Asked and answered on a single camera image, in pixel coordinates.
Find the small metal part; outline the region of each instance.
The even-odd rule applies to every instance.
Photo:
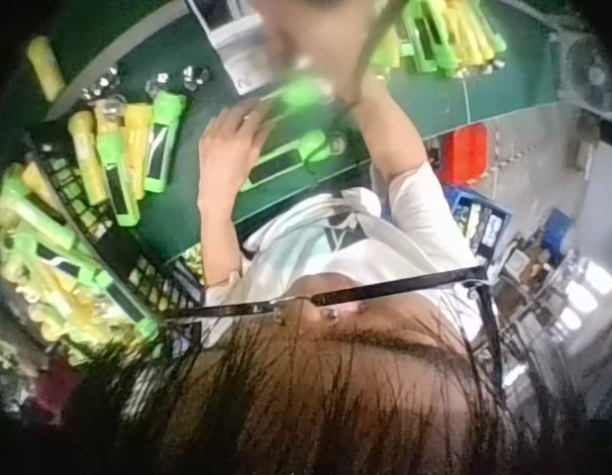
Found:
[[[189,91],[195,91],[212,79],[212,73],[207,66],[186,66],[182,75],[183,86]]]
[[[119,68],[117,65],[110,66],[101,77],[90,87],[81,90],[81,98],[92,101],[102,96],[110,94],[120,83]]]
[[[152,76],[148,82],[146,82],[146,92],[153,99],[158,94],[158,91],[165,89],[169,82],[169,74],[166,72],[159,72]]]
[[[348,141],[343,134],[334,133],[331,137],[331,151],[334,155],[341,155],[346,151]]]
[[[101,109],[102,114],[107,120],[114,122],[124,115],[126,98],[120,94],[115,94],[114,96],[97,101],[97,107]]]

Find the tool handle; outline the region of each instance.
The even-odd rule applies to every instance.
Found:
[[[77,165],[84,182],[88,203],[95,206],[108,199],[103,169],[99,163],[93,133],[94,119],[91,112],[81,111],[68,121],[68,131],[72,135]]]

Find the concrete floor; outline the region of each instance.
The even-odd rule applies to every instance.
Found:
[[[531,234],[552,207],[579,213],[586,182],[571,165],[577,118],[577,109],[558,103],[486,123],[489,169],[495,171],[473,188],[513,213],[504,243],[515,233]]]

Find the fan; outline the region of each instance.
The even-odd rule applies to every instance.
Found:
[[[561,97],[612,121],[612,62],[591,35],[559,33]]]

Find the hand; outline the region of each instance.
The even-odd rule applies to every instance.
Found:
[[[265,123],[267,106],[256,100],[223,111],[207,126],[198,144],[198,209],[206,205],[231,212],[240,188],[257,163],[273,123]]]
[[[274,57],[309,67],[346,95],[370,29],[371,1],[254,0],[266,45]]]

